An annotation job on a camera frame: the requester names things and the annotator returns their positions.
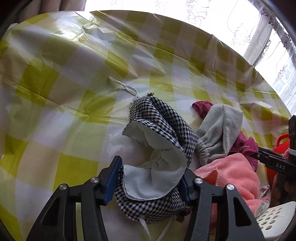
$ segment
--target hand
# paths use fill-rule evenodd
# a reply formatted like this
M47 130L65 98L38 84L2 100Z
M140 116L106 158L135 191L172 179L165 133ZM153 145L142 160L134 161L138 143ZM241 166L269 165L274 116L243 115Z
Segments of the hand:
M281 193L278 186L278 175L274 176L274 182L272 184L271 190L271 200L270 207L275 207L280 205ZM288 198L289 201L296 201L296 183L290 183L289 181L285 182L285 191L289 193Z

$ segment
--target metal screw head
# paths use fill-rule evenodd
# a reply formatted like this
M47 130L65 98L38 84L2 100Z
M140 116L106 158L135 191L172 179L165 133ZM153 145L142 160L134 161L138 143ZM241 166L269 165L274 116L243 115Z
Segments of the metal screw head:
M61 184L59 186L59 189L61 189L61 190L65 190L66 188L67 188L67 185L66 184Z
M203 180L202 180L201 178L196 178L196 179L194 179L194 181L195 181L195 183L197 183L197 184L201 184L201 183L203 183Z
M97 177L91 178L91 183L97 183L99 179Z
M233 186L232 184L228 184L226 187L227 187L227 189L229 189L229 190L233 190L233 189L234 189L234 186Z

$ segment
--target lace curtain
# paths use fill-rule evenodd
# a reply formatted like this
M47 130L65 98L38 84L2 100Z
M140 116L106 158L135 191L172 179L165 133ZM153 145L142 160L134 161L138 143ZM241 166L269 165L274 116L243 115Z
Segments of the lace curtain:
M150 12L214 34L254 65L296 114L296 48L260 0L87 0L85 11L94 10Z

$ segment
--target perforated white plastic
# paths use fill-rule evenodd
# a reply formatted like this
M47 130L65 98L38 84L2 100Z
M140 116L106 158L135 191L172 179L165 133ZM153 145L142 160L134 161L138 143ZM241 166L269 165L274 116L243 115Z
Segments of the perforated white plastic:
M296 202L288 202L267 209L256 218L266 241L277 241L295 214Z

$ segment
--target beige curtain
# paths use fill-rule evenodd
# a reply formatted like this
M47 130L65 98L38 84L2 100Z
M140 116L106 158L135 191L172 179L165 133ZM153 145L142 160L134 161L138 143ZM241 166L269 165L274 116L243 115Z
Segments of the beige curtain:
M20 23L38 14L57 11L83 11L86 0L33 0L17 17Z

